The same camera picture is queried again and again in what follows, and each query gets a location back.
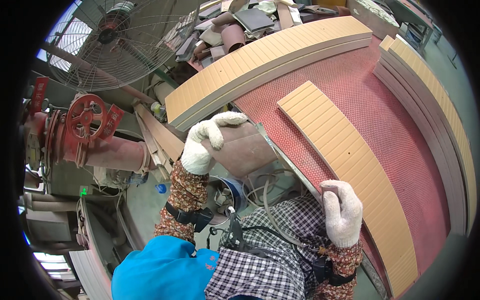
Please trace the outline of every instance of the fan guard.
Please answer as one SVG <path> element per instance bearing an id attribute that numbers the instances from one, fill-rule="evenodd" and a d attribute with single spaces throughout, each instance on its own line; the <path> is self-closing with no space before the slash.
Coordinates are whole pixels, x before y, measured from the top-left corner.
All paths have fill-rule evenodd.
<path id="1" fill-rule="evenodd" d="M 188 0 L 76 0 L 70 9 L 71 19 L 56 25 L 62 32 L 47 41 L 88 64 L 48 52 L 47 62 L 61 82 L 82 91 L 122 87 L 156 70 L 188 38 L 198 16 L 198 2 Z"/>

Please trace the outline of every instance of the red valve handwheel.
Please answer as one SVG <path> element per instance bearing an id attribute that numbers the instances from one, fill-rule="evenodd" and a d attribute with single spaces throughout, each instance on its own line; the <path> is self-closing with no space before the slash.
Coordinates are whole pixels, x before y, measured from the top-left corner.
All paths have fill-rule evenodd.
<path id="1" fill-rule="evenodd" d="M 102 109 L 101 113 L 93 113 L 93 109 L 90 106 L 93 103 L 100 106 Z M 98 120 L 101 123 L 97 131 L 91 134 L 90 124 L 93 120 Z M 105 104 L 99 96 L 94 94 L 86 94 L 78 97 L 73 101 L 68 110 L 66 124 L 68 133 L 79 142 L 86 144 L 93 141 L 101 134 L 107 125 L 107 109 L 105 108 Z M 79 130 L 76 129 L 78 124 L 82 125 Z"/>

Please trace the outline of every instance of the gloved hand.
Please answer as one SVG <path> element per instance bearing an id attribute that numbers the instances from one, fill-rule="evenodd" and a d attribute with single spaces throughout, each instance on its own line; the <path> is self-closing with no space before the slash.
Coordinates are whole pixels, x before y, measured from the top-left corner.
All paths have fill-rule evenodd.
<path id="1" fill-rule="evenodd" d="M 331 191 L 322 193 L 327 235 L 335 246 L 351 247 L 359 240 L 363 205 L 348 183 L 338 180 L 320 183 L 321 187 L 325 185 L 338 187 L 338 197 Z"/>
<path id="2" fill-rule="evenodd" d="M 210 139 L 210 144 L 216 150 L 223 146 L 223 136 L 218 127 L 238 125 L 247 121 L 242 113 L 227 111 L 214 115 L 210 120 L 201 121 L 190 129 L 181 156 L 182 166 L 190 173 L 204 175 L 210 172 L 216 161 L 200 143 Z"/>

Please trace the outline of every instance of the floral sleeve cover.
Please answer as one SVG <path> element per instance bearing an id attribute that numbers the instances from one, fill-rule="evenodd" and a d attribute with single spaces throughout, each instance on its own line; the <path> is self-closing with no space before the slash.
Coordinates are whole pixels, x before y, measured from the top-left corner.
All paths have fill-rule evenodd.
<path id="1" fill-rule="evenodd" d="M 185 170 L 178 160 L 173 165 L 171 173 L 172 185 L 170 196 L 167 201 L 173 207 L 185 212 L 202 208 L 207 200 L 208 174 L 195 175 Z M 159 235 L 170 235 L 193 244 L 193 225 L 182 224 L 163 208 L 160 211 L 160 223 L 155 224 L 154 237 Z"/>
<path id="2" fill-rule="evenodd" d="M 360 241 L 349 248 L 338 248 L 334 244 L 325 249 L 321 248 L 319 254 L 328 255 L 333 262 L 333 272 L 337 275 L 347 277 L 353 274 L 355 269 L 360 265 L 362 260 Z M 357 277 L 352 281 L 335 287 L 328 284 L 325 280 L 317 287 L 314 300 L 352 300 L 353 287 L 357 285 Z"/>

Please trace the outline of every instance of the red mesh mat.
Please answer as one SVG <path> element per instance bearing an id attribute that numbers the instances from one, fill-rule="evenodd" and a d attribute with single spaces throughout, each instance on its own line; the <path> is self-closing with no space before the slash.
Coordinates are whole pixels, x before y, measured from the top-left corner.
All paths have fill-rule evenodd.
<path id="1" fill-rule="evenodd" d="M 440 173 L 414 121 L 372 71 L 380 57 L 380 40 L 369 47 L 339 54 L 274 79 L 235 100 L 315 186 L 334 176 L 278 109 L 277 101 L 310 80 L 343 112 L 373 151 L 407 217 L 419 275 L 433 262 L 450 231 Z M 363 229 L 365 253 L 384 277 L 381 259 Z"/>

